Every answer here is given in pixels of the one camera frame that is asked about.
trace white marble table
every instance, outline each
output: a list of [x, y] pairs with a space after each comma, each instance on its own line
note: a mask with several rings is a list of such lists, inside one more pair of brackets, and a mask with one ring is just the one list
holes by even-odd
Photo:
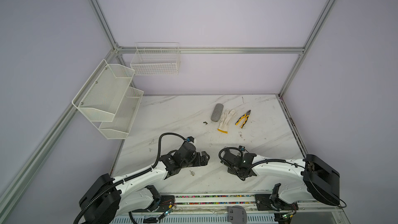
[[[237, 111], [228, 134], [219, 132], [219, 122], [210, 120], [217, 103], [223, 104], [224, 110], [234, 108]], [[251, 110], [251, 114], [241, 129], [235, 122], [247, 110]], [[155, 183], [160, 193], [270, 191], [276, 183], [291, 182], [274, 176], [249, 177], [241, 181], [227, 173], [227, 167], [220, 163], [218, 152], [226, 146], [242, 145], [249, 152], [266, 157], [302, 158], [275, 95], [144, 96], [113, 175], [130, 173], [153, 163], [159, 136], [164, 132], [194, 137], [197, 151], [206, 151], [210, 161], [207, 166], [185, 168]], [[178, 149], [181, 144], [179, 137], [164, 136], [161, 154]]]

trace robotic arm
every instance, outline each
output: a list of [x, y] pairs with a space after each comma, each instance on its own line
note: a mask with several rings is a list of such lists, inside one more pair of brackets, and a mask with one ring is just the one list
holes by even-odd
[[[234, 155], [230, 150], [237, 150], [239, 154]], [[257, 200], [257, 207], [261, 203], [270, 210], [280, 211], [296, 201], [309, 199], [341, 207], [340, 175], [315, 155], [308, 154], [305, 159], [296, 160], [273, 159], [249, 153], [245, 147], [239, 146], [222, 149], [218, 157], [228, 167], [228, 172], [242, 181], [257, 175], [274, 175], [294, 180], [283, 186], [281, 183], [276, 184], [268, 199]]]
[[[160, 156], [164, 135], [178, 136], [184, 142], [178, 150]], [[209, 158], [206, 152], [196, 152], [193, 137], [185, 139], [175, 133], [164, 133], [159, 137], [158, 156], [153, 165], [114, 178], [109, 174], [100, 176], [79, 201], [82, 211], [73, 223], [77, 224], [84, 216], [84, 224], [106, 224], [115, 216], [136, 209], [154, 211], [159, 207], [160, 195], [152, 183], [176, 175], [182, 168], [206, 166]]]

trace white wire basket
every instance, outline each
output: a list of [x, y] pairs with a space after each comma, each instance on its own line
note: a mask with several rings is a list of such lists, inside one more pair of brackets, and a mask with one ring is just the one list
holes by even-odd
[[84, 89], [82, 87], [72, 104], [107, 139], [125, 139], [130, 133], [144, 92], [130, 87], [133, 69], [120, 64], [108, 64], [105, 60], [98, 67], [101, 66], [102, 71], [87, 93], [79, 98]]
[[120, 64], [108, 64], [75, 107], [90, 121], [113, 121], [134, 70]]
[[140, 105], [143, 91], [128, 87], [112, 122], [101, 122], [98, 130], [107, 139], [126, 139]]
[[136, 42], [130, 66], [135, 75], [178, 75], [180, 47], [177, 42]]

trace gray sponge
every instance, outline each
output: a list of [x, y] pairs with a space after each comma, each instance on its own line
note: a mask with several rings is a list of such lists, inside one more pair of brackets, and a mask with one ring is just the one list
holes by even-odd
[[216, 107], [214, 108], [213, 113], [212, 113], [210, 119], [211, 119], [212, 121], [214, 121], [214, 122], [219, 121], [219, 120], [220, 120], [220, 117], [221, 117], [221, 114], [222, 114], [223, 108], [224, 108], [224, 105], [218, 103], [218, 104], [216, 105]]

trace white cotton glove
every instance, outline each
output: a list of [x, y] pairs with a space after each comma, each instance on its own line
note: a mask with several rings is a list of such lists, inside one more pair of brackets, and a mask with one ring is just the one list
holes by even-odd
[[228, 133], [229, 121], [235, 115], [236, 115], [236, 110], [235, 109], [232, 109], [232, 110], [225, 109], [225, 112], [221, 114], [220, 125], [218, 127], [218, 130], [220, 132]]

